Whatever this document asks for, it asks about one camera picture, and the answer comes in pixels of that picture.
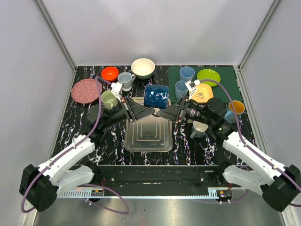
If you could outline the dark blue mug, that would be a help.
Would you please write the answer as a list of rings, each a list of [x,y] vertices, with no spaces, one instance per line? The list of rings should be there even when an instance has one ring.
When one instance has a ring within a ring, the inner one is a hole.
[[[165,109],[168,107],[169,87],[148,84],[144,90],[144,106]]]

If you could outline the light green mug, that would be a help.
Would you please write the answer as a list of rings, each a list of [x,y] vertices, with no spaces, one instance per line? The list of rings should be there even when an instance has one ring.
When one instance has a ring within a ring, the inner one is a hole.
[[[112,110],[118,105],[117,98],[110,90],[107,90],[101,94],[102,104],[106,110]]]

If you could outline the grey blue mug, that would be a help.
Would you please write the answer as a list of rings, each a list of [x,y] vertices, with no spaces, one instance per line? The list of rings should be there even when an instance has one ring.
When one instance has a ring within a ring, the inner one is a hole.
[[[194,138],[202,138],[205,133],[206,130],[208,129],[208,125],[201,123],[201,122],[197,122],[194,121],[192,124],[192,130],[191,130],[191,135],[190,138],[194,139]]]

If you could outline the blue butterfly mug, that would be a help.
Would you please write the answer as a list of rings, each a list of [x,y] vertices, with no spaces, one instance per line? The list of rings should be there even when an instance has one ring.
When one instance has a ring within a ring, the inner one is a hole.
[[[230,124],[235,123],[236,118],[239,119],[246,109],[245,105],[238,100],[233,100],[232,103],[228,104],[227,112],[224,116],[225,120]]]

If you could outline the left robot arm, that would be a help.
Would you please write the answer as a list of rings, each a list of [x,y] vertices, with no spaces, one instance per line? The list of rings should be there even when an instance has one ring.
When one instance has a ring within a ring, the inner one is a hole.
[[[32,208],[42,212],[48,209],[58,196],[81,185],[97,186],[102,178],[100,169],[87,162],[75,170],[70,168],[83,157],[92,153],[104,136],[104,129],[125,118],[131,121],[154,114],[153,108],[137,104],[130,97],[123,97],[113,114],[105,112],[99,104],[96,115],[87,127],[87,132],[79,135],[74,142],[48,161],[35,167],[28,165],[22,173],[19,193],[22,195],[21,211],[29,202]]]

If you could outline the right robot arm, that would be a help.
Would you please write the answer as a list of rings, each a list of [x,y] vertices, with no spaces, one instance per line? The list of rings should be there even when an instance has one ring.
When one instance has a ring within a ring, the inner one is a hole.
[[[239,185],[259,194],[274,210],[284,211],[301,192],[301,171],[294,165],[287,167],[279,163],[250,143],[237,126],[224,119],[226,111],[219,98],[211,98],[201,106],[181,97],[176,104],[158,111],[157,116],[174,122],[189,119],[208,125],[207,135],[252,169],[245,171],[225,164],[214,174],[215,184]]]

